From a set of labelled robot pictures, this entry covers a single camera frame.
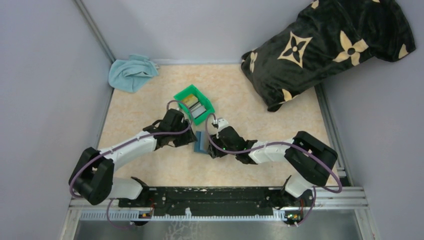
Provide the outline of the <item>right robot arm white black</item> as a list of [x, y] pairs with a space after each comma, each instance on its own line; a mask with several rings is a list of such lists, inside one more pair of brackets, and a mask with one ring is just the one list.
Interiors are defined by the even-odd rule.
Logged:
[[295, 199], [312, 187], [325, 188], [329, 177], [337, 182], [336, 193], [342, 191], [342, 183], [333, 172], [338, 154], [306, 131], [286, 141], [258, 141], [245, 140], [227, 126], [209, 135], [208, 141], [212, 158], [233, 155], [245, 165], [289, 163], [296, 172], [286, 180], [282, 191]]

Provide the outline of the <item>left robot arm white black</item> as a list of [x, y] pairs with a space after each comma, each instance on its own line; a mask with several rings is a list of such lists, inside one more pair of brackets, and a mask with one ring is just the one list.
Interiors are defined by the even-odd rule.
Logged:
[[116, 177], [116, 170], [165, 146], [177, 148], [196, 141], [190, 120], [181, 111], [169, 109], [163, 119], [128, 140], [100, 150], [86, 148], [69, 178], [69, 191], [93, 206], [107, 199], [139, 200], [148, 186], [136, 177]]

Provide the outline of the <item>blue leather card holder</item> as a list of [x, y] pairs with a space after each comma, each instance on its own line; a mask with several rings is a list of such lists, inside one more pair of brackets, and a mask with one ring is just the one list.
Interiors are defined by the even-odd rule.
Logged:
[[199, 154], [208, 155], [209, 141], [204, 131], [196, 131], [195, 133], [197, 141], [194, 142], [193, 151]]

